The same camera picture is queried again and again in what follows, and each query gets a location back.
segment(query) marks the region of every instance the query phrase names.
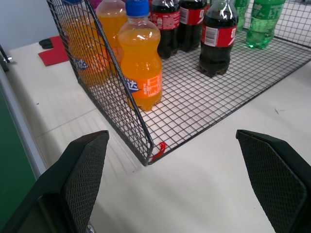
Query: sprite bottle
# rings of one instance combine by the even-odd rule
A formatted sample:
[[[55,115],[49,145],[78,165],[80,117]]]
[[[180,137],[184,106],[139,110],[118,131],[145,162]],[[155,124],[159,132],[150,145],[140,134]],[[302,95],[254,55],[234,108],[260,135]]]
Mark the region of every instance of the sprite bottle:
[[[245,23],[245,13],[248,8],[250,0],[235,0],[234,7],[238,12],[239,22],[238,22],[238,32],[242,31]]]
[[[250,48],[264,49],[274,37],[274,29],[285,0],[254,0],[251,26],[246,44]]]

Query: fanta bottle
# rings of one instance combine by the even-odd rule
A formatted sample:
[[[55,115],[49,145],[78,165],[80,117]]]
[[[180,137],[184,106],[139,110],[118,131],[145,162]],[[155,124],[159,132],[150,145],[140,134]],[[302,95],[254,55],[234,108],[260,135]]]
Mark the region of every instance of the fanta bottle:
[[[159,29],[148,20],[148,0],[128,0],[128,22],[119,32],[121,70],[138,107],[150,111],[162,98],[162,62],[156,51]]]
[[[120,63],[123,52],[118,41],[118,33],[127,22],[125,3],[122,0],[103,0],[96,8],[96,15],[102,24],[112,51]]]
[[[109,76],[109,57],[94,20],[83,0],[66,0],[61,24],[80,79],[87,86],[101,85]]]

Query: wire grid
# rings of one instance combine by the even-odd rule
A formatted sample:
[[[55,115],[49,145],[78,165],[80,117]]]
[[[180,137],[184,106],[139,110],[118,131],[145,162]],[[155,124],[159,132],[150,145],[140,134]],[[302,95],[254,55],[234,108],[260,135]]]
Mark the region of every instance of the wire grid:
[[[225,75],[209,78],[198,69],[200,49],[163,61],[163,97],[151,112],[141,112],[155,145],[167,153],[210,128],[311,60],[311,49],[274,39],[266,50],[245,45],[237,34]],[[160,150],[153,150],[156,155]]]
[[[60,6],[60,9],[64,8],[61,0],[49,1],[58,2],[60,5],[56,6]],[[249,26],[251,7],[252,3],[246,14],[246,27]],[[83,41],[85,44],[80,46],[78,51],[71,48],[67,50],[69,57],[74,57],[70,54],[72,50],[77,52],[79,57],[83,57],[81,48],[86,47],[92,51],[92,54],[95,54],[95,58],[93,56],[90,60],[91,63],[101,67],[102,64],[99,64],[96,55],[101,56],[106,63],[109,63],[109,69],[106,69],[105,72],[98,75],[91,73],[87,76],[76,68],[77,65],[74,61],[71,61],[77,78],[86,93],[134,154],[146,165],[157,161],[210,128],[310,61],[311,34],[308,32],[304,35],[303,31],[305,30],[299,31],[294,28],[294,24],[290,24],[290,20],[301,22],[300,16],[306,16],[305,13],[308,13],[309,16],[311,11],[309,7],[306,4],[286,3],[276,27],[278,38],[275,38],[265,50],[247,48],[245,46],[246,32],[238,33],[231,52],[229,69],[223,76],[218,75],[211,79],[198,70],[200,48],[188,53],[178,51],[175,56],[163,60],[162,101],[149,112],[142,110],[137,112],[136,109],[133,110],[129,107],[128,99],[131,95],[126,86],[123,86],[123,76],[122,74],[116,75],[110,68],[119,68],[117,62],[98,52],[96,46],[100,44],[100,48],[104,49],[106,54],[112,54],[109,51],[110,47],[107,46],[107,41],[103,43],[100,39],[97,40],[101,38],[100,36],[94,37],[94,34],[96,35],[98,32],[92,25],[90,10],[84,10],[84,12],[90,19],[86,25],[91,28],[91,31],[88,31],[91,36],[81,30],[73,30],[78,34],[75,39],[79,41],[83,39],[82,36],[86,36],[88,40]],[[64,14],[63,12],[57,13],[60,10],[54,11],[60,16]],[[289,13],[293,14],[294,18],[289,16],[286,20],[285,16]],[[68,19],[60,21],[60,25],[65,25]],[[311,22],[306,19],[302,24],[303,26],[300,28],[307,29],[310,28]],[[60,33],[64,31],[61,26],[58,26],[58,29]],[[161,142],[165,142],[167,148],[165,153],[159,156]]]
[[[153,148],[152,139],[89,2],[75,5],[64,4],[63,0],[47,2],[78,82],[146,165]]]
[[[251,23],[254,0],[250,1],[245,14],[245,28]],[[286,1],[277,22],[275,36],[301,45],[311,46],[311,0]]]

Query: green bottle label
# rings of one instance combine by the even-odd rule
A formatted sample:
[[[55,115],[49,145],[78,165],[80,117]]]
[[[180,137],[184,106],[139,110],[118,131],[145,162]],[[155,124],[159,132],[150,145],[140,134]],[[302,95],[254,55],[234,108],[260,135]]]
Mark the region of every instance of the green bottle label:
[[[254,2],[252,17],[258,19],[277,19],[282,13],[283,5],[268,5]]]
[[[249,0],[235,0],[234,2],[235,7],[244,7],[244,6],[248,6],[248,4],[249,4]]]

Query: red clip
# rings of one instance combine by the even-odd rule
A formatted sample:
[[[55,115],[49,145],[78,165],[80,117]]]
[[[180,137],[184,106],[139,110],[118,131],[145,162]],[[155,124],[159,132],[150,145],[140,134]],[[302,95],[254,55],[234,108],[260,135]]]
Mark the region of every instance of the red clip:
[[[151,161],[154,161],[160,157],[162,157],[162,155],[164,154],[165,150],[167,148],[167,144],[165,142],[160,142],[160,151],[158,154],[154,155],[152,158],[151,158]]]

